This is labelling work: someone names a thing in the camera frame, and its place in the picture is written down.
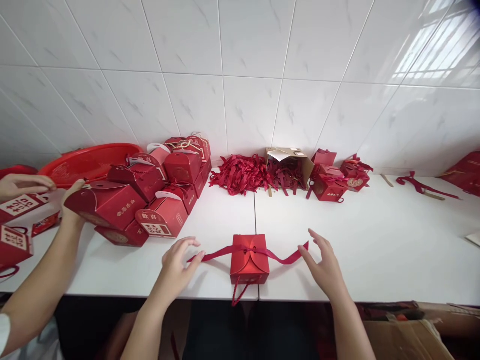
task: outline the pile of red ribbons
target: pile of red ribbons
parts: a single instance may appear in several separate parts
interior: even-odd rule
[[[220,172],[210,176],[210,186],[218,185],[228,190],[232,196],[247,195],[247,191],[257,192],[258,188],[274,186],[273,177],[267,171],[265,158],[258,154],[252,157],[232,155],[228,159],[221,157],[223,165]]]
[[[293,195],[297,195],[299,187],[307,190],[303,185],[302,163],[296,158],[285,159],[282,162],[271,159],[268,162],[268,172],[273,178],[273,188],[278,190],[281,187],[286,196],[289,195],[287,189],[292,189]]]

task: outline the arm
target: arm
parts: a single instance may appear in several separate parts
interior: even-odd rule
[[[150,296],[138,312],[130,338],[126,343],[122,360],[159,358],[162,324],[170,304],[187,287],[199,267],[205,252],[200,252],[191,264],[185,268],[183,257],[189,246],[199,247],[194,237],[185,237],[177,241],[163,258],[162,269]]]
[[[338,360],[375,360],[372,345],[357,307],[347,290],[332,245],[313,230],[308,231],[313,242],[320,248],[322,261],[317,264],[303,246],[299,246],[298,249],[316,283],[330,299]]]
[[[77,181],[63,200],[84,183]],[[10,319],[10,335],[2,356],[36,338],[52,318],[72,279],[84,223],[81,217],[63,209],[60,229],[45,256],[1,311]]]

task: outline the wall tile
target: wall tile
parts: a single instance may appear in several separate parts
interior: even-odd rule
[[[40,66],[98,69],[64,0],[5,0],[0,13]]]
[[[223,74],[281,78],[295,0],[220,0]]]
[[[424,126],[394,159],[393,167],[443,172],[480,149],[480,90],[434,88],[416,115]]]
[[[0,65],[37,65],[2,16],[0,16],[0,49]]]
[[[357,153],[398,86],[342,83],[317,149],[336,152],[336,163]]]
[[[141,1],[66,2],[102,69],[161,71]]]
[[[180,136],[161,73],[104,71],[140,146]]]
[[[457,0],[403,84],[480,87],[479,76],[472,76],[480,63],[479,29],[480,13],[474,3]]]
[[[0,66],[0,88],[62,153],[95,145],[41,69]]]
[[[137,144],[137,139],[100,70],[47,68],[44,71],[98,144]]]
[[[341,81],[373,0],[297,0],[285,78]]]
[[[7,152],[51,154],[59,152],[2,90],[0,90],[0,119],[2,158]]]
[[[143,0],[166,73],[222,75],[217,0]]]
[[[221,76],[164,74],[183,137],[201,132],[211,144],[212,160],[227,154],[224,87]]]
[[[228,154],[262,154],[272,143],[280,79],[224,79]]]
[[[375,1],[344,80],[400,84],[452,3]]]
[[[428,121],[433,90],[401,86],[358,151],[362,160],[373,168],[398,168],[394,159]]]
[[[0,157],[0,169],[15,165],[27,165],[40,170],[45,165],[59,159],[59,153],[44,154],[38,152],[6,152]]]
[[[339,86],[339,82],[283,80],[273,146],[301,148],[311,156]]]

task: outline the forearm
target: forearm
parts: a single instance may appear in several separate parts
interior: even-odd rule
[[[348,291],[331,299],[338,360],[375,360],[359,311]]]
[[[166,312],[167,306],[162,306],[151,294],[138,312],[121,360],[159,358],[162,325]]]
[[[3,355],[38,336],[52,318],[72,279],[83,225],[83,220],[63,220],[45,256],[3,307],[11,323]]]

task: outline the red paper bag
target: red paper bag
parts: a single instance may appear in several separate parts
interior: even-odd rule
[[[187,140],[186,137],[171,137],[167,141],[165,141],[164,145],[170,149],[172,152],[174,149],[180,148],[180,142],[182,140]]]
[[[192,184],[187,182],[174,182],[170,186],[164,188],[163,191],[178,196],[182,200],[187,214],[192,214],[198,199],[195,187]]]
[[[0,275],[6,278],[19,271],[17,266],[34,255],[32,239],[15,228],[0,227],[0,273],[14,268],[13,272]]]
[[[95,181],[90,187],[70,195],[65,207],[97,226],[124,230],[147,205],[130,185]]]
[[[312,171],[312,175],[318,173],[320,165],[332,166],[335,162],[336,157],[337,157],[336,152],[330,152],[328,150],[318,149],[316,153],[313,154],[313,157],[311,158],[311,161],[315,164],[315,167],[313,168],[313,171]]]
[[[152,237],[176,239],[188,219],[182,200],[175,194],[159,191],[148,208],[137,211],[136,220]]]
[[[133,220],[125,230],[115,230],[97,226],[95,231],[114,245],[137,248],[141,248],[150,237],[137,220]]]
[[[204,191],[205,182],[202,173],[199,173],[196,177],[195,182],[193,183],[193,187],[195,188],[195,194],[198,199],[200,199],[200,195]]]
[[[185,150],[168,155],[164,165],[170,181],[193,184],[200,174],[202,159],[198,153]]]
[[[343,203],[343,196],[348,189],[345,181],[320,175],[317,176],[315,180],[310,181],[310,189],[308,190],[306,198],[310,199],[310,195],[313,192],[320,201]]]
[[[201,161],[204,163],[208,163],[210,161],[210,157],[212,156],[212,151],[210,150],[210,142],[207,139],[203,138],[200,134],[194,134],[187,137],[187,139],[192,141],[192,144],[196,147],[201,148]]]
[[[309,242],[304,245],[305,249],[309,249]],[[270,274],[269,258],[278,261],[282,265],[291,265],[302,257],[300,251],[295,251],[286,259],[280,259],[273,252],[267,249],[267,241],[265,235],[234,235],[233,245],[224,247],[223,249],[205,255],[202,262],[208,262],[215,258],[231,254],[230,279],[235,284],[233,291],[232,306],[236,306],[243,294],[251,284],[265,284]],[[236,299],[237,287],[245,284],[246,287]]]
[[[106,179],[113,183],[130,185],[147,203],[155,199],[155,193],[166,186],[162,174],[153,164],[136,163],[130,167],[112,165]]]
[[[212,160],[209,159],[207,162],[203,162],[201,164],[200,172],[201,172],[201,177],[203,178],[203,182],[205,185],[210,180],[210,172],[212,171]]]
[[[440,175],[440,179],[459,187],[466,193],[480,196],[480,151],[471,152],[465,156],[455,166]]]
[[[374,171],[374,169],[370,165],[361,162],[357,154],[345,160],[340,169],[345,177],[348,178],[348,190],[358,193],[364,187],[369,187],[367,184],[370,180],[368,172]]]
[[[22,195],[0,204],[0,224],[9,223],[48,203],[48,198],[38,194]]]

